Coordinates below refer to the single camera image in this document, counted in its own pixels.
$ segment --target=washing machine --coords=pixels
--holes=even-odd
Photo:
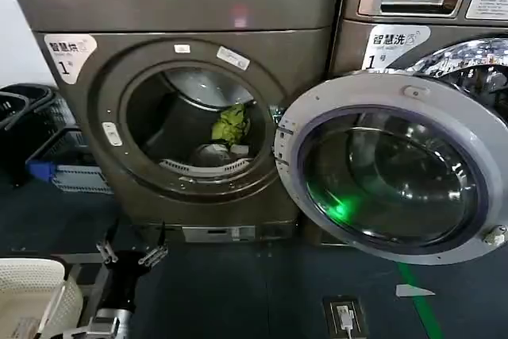
[[[507,5],[344,0],[330,80],[275,139],[285,187],[324,232],[413,264],[505,242]]]
[[[18,0],[125,212],[167,237],[289,237],[272,146],[325,78],[337,0]]]

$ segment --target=white plug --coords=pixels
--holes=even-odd
[[[351,331],[354,326],[352,321],[355,318],[354,313],[347,306],[337,306],[337,312],[341,321],[341,329],[348,334],[348,339],[352,339]]]

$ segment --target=open washer door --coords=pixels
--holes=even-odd
[[[504,242],[508,127],[459,87],[360,72],[307,91],[274,154],[302,211],[336,238],[391,260],[452,264]]]

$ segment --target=green light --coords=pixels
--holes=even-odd
[[[338,198],[329,190],[323,190],[325,194],[322,194],[313,190],[309,184],[307,189],[312,199],[333,222],[348,225],[352,223],[358,207],[357,198]]]
[[[342,199],[340,200],[337,196],[332,194],[330,191],[326,191],[326,193],[333,199],[336,203],[335,205],[328,205],[325,208],[326,214],[329,218],[334,220],[335,222],[342,222],[348,224],[351,221],[351,218],[354,214],[354,202],[350,199]]]

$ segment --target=plastic basket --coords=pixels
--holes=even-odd
[[[0,339],[50,338],[75,328],[82,308],[61,261],[0,258]]]
[[[0,169],[16,187],[29,179],[26,159],[58,130],[47,113],[55,100],[52,88],[43,85],[16,84],[0,90]]]
[[[113,194],[78,128],[55,133],[26,165],[33,176],[62,191]]]

